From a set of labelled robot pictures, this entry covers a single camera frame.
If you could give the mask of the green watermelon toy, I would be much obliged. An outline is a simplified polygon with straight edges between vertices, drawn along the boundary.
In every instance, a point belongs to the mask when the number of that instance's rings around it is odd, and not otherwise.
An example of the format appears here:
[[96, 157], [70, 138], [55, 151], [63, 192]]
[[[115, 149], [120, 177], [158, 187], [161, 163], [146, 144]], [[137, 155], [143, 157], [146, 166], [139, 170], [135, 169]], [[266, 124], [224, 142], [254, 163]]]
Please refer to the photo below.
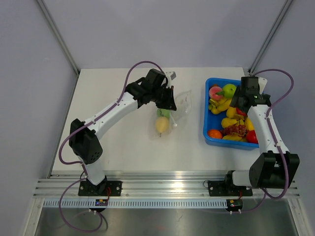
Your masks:
[[158, 109], [157, 110], [157, 116], [158, 117], [166, 117], [167, 119], [169, 119], [170, 118], [170, 110]]

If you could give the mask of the clear zip top bag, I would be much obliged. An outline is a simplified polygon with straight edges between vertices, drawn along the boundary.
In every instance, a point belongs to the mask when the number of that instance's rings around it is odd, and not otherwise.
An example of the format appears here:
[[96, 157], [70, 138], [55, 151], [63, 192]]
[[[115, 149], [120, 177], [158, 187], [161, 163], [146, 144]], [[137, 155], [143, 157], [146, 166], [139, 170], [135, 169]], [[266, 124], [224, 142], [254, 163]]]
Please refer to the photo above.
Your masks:
[[177, 106], [176, 111], [170, 111], [170, 133], [159, 137], [155, 129], [155, 121], [158, 118], [157, 110], [154, 108], [152, 115], [149, 119], [148, 136], [152, 140], [164, 138], [170, 135], [175, 130], [178, 131], [183, 128], [187, 122], [187, 117], [192, 108], [192, 94], [191, 90], [183, 91], [175, 96], [175, 104]]

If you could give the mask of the pale yellow pear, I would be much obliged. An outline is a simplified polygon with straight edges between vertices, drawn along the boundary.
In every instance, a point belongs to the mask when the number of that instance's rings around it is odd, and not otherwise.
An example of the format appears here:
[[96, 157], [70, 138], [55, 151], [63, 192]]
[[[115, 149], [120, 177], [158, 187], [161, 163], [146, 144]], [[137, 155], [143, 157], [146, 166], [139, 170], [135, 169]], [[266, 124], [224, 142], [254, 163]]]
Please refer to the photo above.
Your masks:
[[170, 122], [167, 117], [158, 117], [155, 121], [155, 129], [158, 136], [164, 136], [170, 133]]

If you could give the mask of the red apple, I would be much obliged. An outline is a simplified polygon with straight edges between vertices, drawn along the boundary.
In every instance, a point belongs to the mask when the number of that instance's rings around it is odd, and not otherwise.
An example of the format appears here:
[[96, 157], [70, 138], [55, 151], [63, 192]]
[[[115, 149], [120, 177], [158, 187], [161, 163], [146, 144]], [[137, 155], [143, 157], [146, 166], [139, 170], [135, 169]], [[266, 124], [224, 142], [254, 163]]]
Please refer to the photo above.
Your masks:
[[239, 108], [236, 108], [236, 112], [237, 112], [237, 114], [242, 115], [244, 117], [247, 116], [247, 114], [245, 112], [243, 112], [242, 110], [240, 110]]

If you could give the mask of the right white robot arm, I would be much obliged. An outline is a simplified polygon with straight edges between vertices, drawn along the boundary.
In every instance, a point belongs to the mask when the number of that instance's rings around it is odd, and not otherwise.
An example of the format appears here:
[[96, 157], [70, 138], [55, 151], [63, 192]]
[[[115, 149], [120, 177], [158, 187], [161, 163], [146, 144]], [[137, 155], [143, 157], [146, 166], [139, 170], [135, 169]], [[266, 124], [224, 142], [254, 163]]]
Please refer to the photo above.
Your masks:
[[251, 120], [259, 144], [260, 155], [247, 171], [232, 171], [231, 178], [223, 183], [224, 191], [236, 194], [241, 186], [281, 189], [282, 198], [294, 178], [300, 159], [290, 153], [284, 144], [273, 119], [270, 95], [260, 93], [259, 78], [246, 76], [234, 93], [232, 107], [245, 112]]

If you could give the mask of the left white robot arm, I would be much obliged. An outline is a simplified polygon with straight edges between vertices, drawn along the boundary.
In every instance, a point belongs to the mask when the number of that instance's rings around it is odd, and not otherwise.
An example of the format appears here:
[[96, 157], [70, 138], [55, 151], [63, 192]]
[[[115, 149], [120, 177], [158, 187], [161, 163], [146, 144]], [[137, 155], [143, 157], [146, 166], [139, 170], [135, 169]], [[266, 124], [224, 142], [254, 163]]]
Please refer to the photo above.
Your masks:
[[150, 69], [145, 77], [126, 85], [123, 94], [92, 118], [75, 119], [70, 125], [69, 146], [82, 162], [86, 179], [80, 183], [80, 196], [109, 195], [112, 184], [103, 172], [100, 139], [118, 121], [141, 106], [154, 102], [159, 109], [176, 111], [174, 87], [176, 73]]

